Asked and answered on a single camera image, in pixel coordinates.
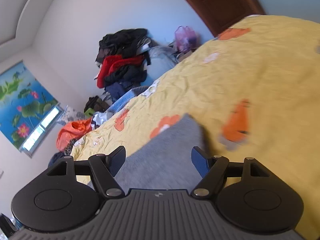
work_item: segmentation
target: gray ribbed plastic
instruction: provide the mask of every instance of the gray ribbed plastic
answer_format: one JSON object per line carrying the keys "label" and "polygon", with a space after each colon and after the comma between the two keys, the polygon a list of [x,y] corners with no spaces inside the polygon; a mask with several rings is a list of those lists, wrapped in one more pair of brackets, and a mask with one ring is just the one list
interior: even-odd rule
{"label": "gray ribbed plastic", "polygon": [[228,224],[208,201],[185,190],[140,190],[108,200],[98,215],[62,233],[21,229],[10,240],[303,240],[294,231],[273,236],[249,234]]}

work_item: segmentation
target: lotus painting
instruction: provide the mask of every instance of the lotus painting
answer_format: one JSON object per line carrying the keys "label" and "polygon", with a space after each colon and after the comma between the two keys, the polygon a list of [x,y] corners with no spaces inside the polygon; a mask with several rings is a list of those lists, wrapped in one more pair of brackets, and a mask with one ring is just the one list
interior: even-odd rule
{"label": "lotus painting", "polygon": [[23,62],[0,75],[0,130],[17,149],[57,103]]}

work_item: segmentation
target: orange flower pattern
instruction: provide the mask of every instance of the orange flower pattern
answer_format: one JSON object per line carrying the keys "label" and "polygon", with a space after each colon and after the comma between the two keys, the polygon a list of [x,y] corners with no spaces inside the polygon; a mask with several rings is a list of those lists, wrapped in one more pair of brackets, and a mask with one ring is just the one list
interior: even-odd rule
{"label": "orange flower pattern", "polygon": [[230,40],[232,38],[237,38],[239,36],[242,36],[250,31],[251,31],[251,28],[246,28],[246,29],[229,28],[229,29],[226,29],[224,32],[220,33],[218,35],[218,39],[220,41]]}
{"label": "orange flower pattern", "polygon": [[246,141],[249,134],[248,125],[249,101],[242,100],[232,112],[228,122],[222,127],[220,143],[227,147],[227,150],[234,150],[239,143]]}
{"label": "orange flower pattern", "polygon": [[161,121],[158,124],[158,127],[155,128],[151,134],[150,134],[150,139],[156,137],[158,134],[163,132],[164,130],[167,130],[170,126],[173,126],[180,120],[180,115],[175,114],[173,116],[165,116],[164,118],[161,119]]}
{"label": "orange flower pattern", "polygon": [[124,119],[127,117],[129,109],[124,109],[122,113],[116,118],[114,127],[121,132],[124,129]]}

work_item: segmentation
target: logo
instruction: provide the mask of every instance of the logo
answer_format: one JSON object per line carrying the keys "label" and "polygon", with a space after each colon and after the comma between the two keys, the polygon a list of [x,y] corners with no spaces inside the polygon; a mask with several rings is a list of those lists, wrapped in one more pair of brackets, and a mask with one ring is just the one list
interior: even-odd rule
{"label": "logo", "polygon": [[162,194],[161,192],[158,192],[158,193],[155,194],[155,196],[156,196],[156,197],[162,197],[163,194]]}

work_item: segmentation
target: pink plastic bag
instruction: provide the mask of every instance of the pink plastic bag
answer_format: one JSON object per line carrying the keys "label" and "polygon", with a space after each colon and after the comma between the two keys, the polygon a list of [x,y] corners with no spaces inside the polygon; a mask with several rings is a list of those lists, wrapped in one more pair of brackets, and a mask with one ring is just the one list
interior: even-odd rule
{"label": "pink plastic bag", "polygon": [[187,53],[197,45],[196,32],[190,27],[180,26],[174,33],[177,49],[180,52]]}

